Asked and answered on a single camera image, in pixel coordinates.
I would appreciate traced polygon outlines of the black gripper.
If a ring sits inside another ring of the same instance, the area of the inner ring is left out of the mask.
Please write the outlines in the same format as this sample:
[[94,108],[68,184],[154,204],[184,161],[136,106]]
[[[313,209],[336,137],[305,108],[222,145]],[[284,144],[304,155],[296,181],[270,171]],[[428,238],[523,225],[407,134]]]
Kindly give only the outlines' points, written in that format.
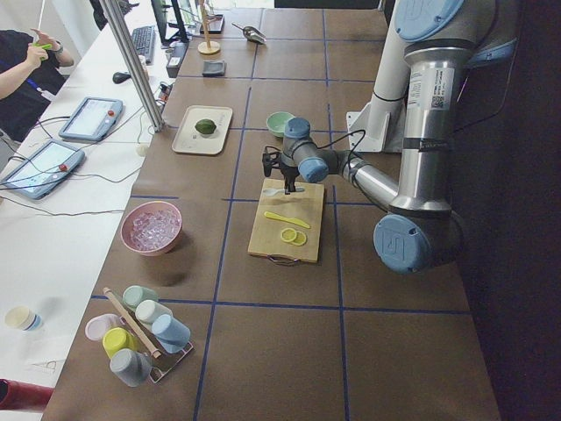
[[280,163],[280,171],[284,177],[284,194],[290,195],[295,193],[295,180],[300,175],[298,167],[289,166],[282,161]]

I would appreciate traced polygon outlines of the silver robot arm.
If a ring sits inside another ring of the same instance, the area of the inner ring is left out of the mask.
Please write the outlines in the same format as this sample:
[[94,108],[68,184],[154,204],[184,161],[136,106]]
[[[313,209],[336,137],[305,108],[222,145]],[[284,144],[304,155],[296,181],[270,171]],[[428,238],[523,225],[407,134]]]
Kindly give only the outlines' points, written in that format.
[[350,147],[316,145],[309,122],[290,119],[282,149],[262,157],[287,193],[302,178],[340,175],[386,212],[373,231],[376,253],[411,274],[453,261],[464,241],[448,188],[458,98],[471,68],[515,50],[517,1],[398,1],[389,21],[371,100],[348,114]]

